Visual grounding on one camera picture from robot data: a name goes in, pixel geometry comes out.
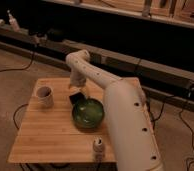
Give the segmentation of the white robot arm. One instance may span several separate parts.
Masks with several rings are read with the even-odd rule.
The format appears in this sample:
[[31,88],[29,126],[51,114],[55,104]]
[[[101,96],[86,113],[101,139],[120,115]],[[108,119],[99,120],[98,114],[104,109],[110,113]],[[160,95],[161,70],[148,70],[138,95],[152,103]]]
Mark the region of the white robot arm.
[[104,90],[103,105],[118,171],[164,171],[145,95],[140,86],[89,63],[87,50],[66,56],[70,84],[82,87],[90,79]]

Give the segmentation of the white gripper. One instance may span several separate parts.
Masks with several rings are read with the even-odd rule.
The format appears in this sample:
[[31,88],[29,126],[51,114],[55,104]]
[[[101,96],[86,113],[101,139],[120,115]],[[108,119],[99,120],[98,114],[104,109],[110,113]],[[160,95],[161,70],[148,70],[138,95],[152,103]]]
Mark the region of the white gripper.
[[86,84],[86,77],[75,69],[71,70],[70,84],[72,85],[69,87],[70,96],[83,95],[85,98],[90,97],[88,87],[84,86]]

